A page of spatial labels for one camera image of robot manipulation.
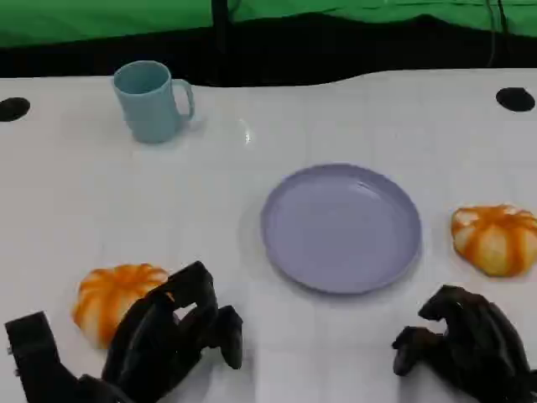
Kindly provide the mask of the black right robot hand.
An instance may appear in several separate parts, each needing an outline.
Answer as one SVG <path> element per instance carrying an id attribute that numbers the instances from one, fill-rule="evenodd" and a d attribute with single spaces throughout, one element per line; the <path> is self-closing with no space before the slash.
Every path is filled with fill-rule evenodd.
<path id="1" fill-rule="evenodd" d="M 518 331 L 496 304 L 462 287 L 443 285 L 419 316 L 445 321 L 446 331 L 405 327 L 392 343 L 396 375 L 425 364 L 479 402 L 536 401 L 536 371 Z"/>

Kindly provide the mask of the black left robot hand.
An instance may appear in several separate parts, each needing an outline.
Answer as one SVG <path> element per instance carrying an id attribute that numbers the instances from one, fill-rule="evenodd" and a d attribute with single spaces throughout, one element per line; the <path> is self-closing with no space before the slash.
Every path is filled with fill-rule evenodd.
<path id="1" fill-rule="evenodd" d="M 165 397 L 217 348 L 232 369 L 242 366 L 242 318 L 218 306 L 213 277 L 196 261 L 137 300 L 107 351 L 102 379 L 134 402 Z"/>

